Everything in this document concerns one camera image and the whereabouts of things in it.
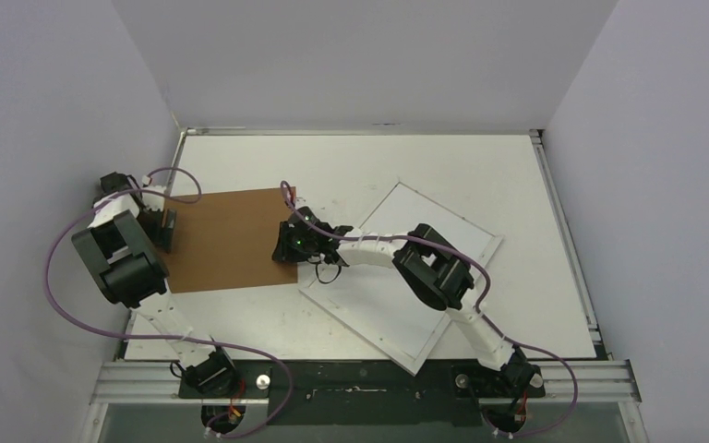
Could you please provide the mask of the white brown backing board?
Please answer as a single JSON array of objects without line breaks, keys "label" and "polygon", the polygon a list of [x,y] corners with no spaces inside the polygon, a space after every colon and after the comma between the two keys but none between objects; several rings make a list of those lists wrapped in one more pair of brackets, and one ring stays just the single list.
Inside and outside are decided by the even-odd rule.
[{"label": "white brown backing board", "polygon": [[172,293],[296,283],[295,264],[271,259],[290,211],[278,188],[205,194],[176,211],[172,250],[162,255]]}]

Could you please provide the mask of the white picture frame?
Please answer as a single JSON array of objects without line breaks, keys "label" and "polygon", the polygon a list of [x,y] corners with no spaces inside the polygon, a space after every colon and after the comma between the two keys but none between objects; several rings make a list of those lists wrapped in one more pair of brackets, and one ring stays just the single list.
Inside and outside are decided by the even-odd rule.
[{"label": "white picture frame", "polygon": [[475,312],[475,299],[486,288],[485,277],[469,269],[465,278],[472,285],[463,292],[459,309],[441,310],[426,305],[391,265],[392,252],[400,246],[381,238],[400,228],[414,228],[427,222],[451,236],[462,252],[485,266],[501,239],[464,220],[418,191],[398,183],[365,218],[362,242],[349,242],[342,276],[330,281],[333,269],[322,271],[322,279],[310,278],[299,291],[346,328],[384,352],[395,364],[416,375],[446,328],[453,324],[468,340],[477,362],[499,371],[513,350],[502,334],[493,330]]}]

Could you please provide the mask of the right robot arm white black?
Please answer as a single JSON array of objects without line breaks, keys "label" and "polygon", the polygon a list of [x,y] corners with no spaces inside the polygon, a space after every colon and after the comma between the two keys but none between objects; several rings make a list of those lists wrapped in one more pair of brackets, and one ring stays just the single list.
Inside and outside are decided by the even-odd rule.
[{"label": "right robot arm white black", "polygon": [[280,263],[315,258],[339,268],[394,269],[420,302],[451,318],[486,369],[491,392],[521,396],[544,385],[539,367],[528,361],[521,347],[486,320],[480,308],[465,301],[475,289],[471,273],[475,263],[428,224],[420,223],[407,233],[368,233],[348,225],[332,227],[302,207],[280,223],[272,258]]}]

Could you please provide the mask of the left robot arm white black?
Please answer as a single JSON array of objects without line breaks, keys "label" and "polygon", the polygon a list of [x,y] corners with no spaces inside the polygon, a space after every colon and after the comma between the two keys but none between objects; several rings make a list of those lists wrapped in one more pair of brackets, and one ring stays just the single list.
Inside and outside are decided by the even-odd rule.
[{"label": "left robot arm white black", "polygon": [[196,329],[170,292],[162,254],[171,252],[177,212],[165,206],[165,189],[150,177],[109,173],[88,226],[72,244],[105,299],[147,320],[173,350],[183,385],[200,395],[223,398],[239,374],[209,334]]}]

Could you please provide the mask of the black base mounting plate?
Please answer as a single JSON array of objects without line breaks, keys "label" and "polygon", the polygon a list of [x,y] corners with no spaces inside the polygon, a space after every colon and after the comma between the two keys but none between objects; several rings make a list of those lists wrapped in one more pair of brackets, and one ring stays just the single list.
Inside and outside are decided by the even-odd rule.
[{"label": "black base mounting plate", "polygon": [[177,395],[204,400],[210,418],[233,408],[246,416],[248,401],[265,401],[271,425],[478,426],[521,423],[524,402],[546,394],[538,365],[509,364],[502,371],[475,360],[432,360],[415,375],[388,361],[241,360],[234,378],[217,388],[194,388],[182,380]]}]

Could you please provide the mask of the aluminium front rail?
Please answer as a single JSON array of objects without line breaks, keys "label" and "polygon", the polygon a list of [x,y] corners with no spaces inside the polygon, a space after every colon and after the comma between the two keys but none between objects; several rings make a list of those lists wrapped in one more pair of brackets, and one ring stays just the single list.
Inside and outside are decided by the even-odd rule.
[{"label": "aluminium front rail", "polygon": [[[578,383],[579,402],[638,402],[639,390],[628,361],[569,361],[569,372],[555,361],[538,361],[546,401],[566,401]],[[180,380],[167,362],[119,361],[102,365],[92,404],[225,404],[227,398],[191,398],[180,393]]]}]

